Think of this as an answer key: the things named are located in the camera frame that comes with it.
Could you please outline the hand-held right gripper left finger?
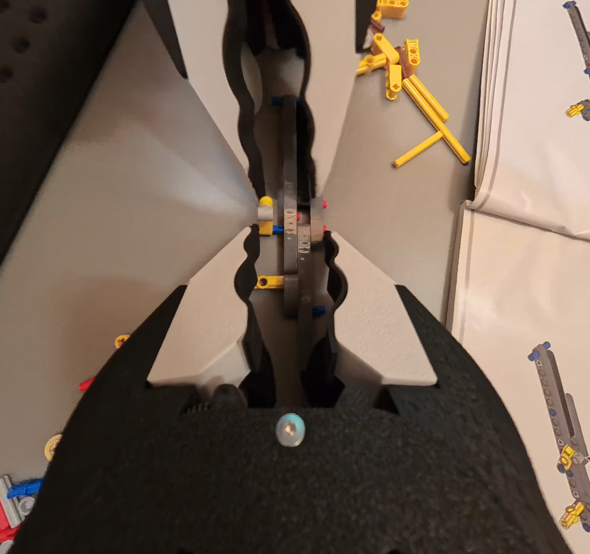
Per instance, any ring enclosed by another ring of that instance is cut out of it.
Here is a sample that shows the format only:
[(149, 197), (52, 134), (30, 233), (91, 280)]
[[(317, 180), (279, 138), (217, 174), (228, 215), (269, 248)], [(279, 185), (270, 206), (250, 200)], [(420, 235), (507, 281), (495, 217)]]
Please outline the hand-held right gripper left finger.
[(229, 384), (250, 407), (276, 404), (273, 364), (250, 300), (259, 255), (259, 227), (246, 227), (189, 280), (147, 376), (151, 385), (191, 384), (212, 396)]

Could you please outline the long grey lego beam assembly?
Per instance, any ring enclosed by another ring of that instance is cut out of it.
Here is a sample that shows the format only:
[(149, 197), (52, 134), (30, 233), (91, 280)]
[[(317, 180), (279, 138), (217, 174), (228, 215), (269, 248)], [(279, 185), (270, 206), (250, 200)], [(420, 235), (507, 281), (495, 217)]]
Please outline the long grey lego beam assembly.
[[(315, 281), (311, 225), (309, 171), (299, 168), (300, 104), (294, 95), (284, 95), (280, 105), (280, 137), (283, 160), (281, 202), (283, 208), (283, 275), (310, 274)], [(296, 351), (300, 371), (304, 372), (314, 347), (314, 316), (302, 310), (296, 319)]]

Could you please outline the instruction booklet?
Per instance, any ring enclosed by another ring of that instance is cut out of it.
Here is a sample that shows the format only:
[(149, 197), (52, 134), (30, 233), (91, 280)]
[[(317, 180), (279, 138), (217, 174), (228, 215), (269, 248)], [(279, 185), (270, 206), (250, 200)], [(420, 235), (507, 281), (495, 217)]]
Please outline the instruction booklet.
[(490, 0), (448, 324), (589, 553), (589, 0)]

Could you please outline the short dark grey lego beam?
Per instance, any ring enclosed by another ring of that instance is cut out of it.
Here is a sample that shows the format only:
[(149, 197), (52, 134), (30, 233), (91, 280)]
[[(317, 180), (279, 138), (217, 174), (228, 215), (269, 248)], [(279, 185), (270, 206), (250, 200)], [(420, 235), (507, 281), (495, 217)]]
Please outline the short dark grey lego beam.
[(289, 274), (284, 276), (283, 312), (288, 319), (296, 319), (301, 311), (313, 315), (314, 276)]

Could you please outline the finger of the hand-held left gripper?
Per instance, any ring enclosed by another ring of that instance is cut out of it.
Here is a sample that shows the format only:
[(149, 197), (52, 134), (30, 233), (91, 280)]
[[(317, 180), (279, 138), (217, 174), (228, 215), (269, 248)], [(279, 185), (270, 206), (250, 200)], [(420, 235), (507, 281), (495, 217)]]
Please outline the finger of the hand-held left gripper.
[(290, 1), (310, 48), (305, 100), (313, 118), (311, 156), (316, 195), (321, 196), (336, 158), (359, 61), (356, 0)]
[(247, 0), (167, 0), (187, 78), (247, 175), (264, 196), (255, 115), (262, 78), (247, 44)]

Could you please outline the cluster of yellow lego pieces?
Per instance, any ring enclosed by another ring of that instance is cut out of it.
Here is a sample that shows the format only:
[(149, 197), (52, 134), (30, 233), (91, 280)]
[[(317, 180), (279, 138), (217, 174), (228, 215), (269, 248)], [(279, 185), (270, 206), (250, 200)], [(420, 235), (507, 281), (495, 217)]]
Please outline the cluster of yellow lego pieces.
[[(382, 13), (382, 23), (383, 19), (404, 19), (408, 6), (409, 0), (376, 0), (374, 11)], [(394, 46), (385, 36), (385, 30), (382, 34), (373, 34), (368, 29), (364, 48), (368, 54), (358, 63), (356, 76), (384, 70), (386, 99), (395, 101), (405, 92), (434, 129), (433, 135), (395, 159), (392, 167), (400, 168), (441, 140), (462, 165), (468, 165), (470, 155), (446, 126), (450, 115), (417, 75), (421, 63), (419, 41), (406, 39), (402, 45)]]

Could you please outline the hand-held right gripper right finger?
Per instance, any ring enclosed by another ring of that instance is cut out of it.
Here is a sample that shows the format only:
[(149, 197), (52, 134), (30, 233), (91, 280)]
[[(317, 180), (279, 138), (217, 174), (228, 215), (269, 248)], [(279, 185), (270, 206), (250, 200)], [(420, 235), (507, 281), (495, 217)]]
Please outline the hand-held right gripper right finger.
[(301, 371), (312, 407), (335, 406), (345, 388), (376, 398), (386, 386), (433, 386), (437, 375), (394, 281), (335, 232), (323, 238), (332, 300), (326, 330)]

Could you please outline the pile of small colourful lego pieces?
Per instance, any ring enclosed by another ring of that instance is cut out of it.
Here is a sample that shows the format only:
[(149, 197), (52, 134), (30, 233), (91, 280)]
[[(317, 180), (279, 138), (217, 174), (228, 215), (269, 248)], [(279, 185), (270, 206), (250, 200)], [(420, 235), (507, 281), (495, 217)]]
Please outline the pile of small colourful lego pieces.
[(9, 475), (1, 476), (1, 546), (11, 545), (19, 528), (31, 513), (44, 477), (13, 484)]

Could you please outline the black perforated board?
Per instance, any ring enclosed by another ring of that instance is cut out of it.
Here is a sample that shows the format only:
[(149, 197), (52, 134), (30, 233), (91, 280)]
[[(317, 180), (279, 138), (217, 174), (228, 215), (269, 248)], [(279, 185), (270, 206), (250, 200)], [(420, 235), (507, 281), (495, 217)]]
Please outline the black perforated board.
[(1, 261), (136, 0), (1, 0)]

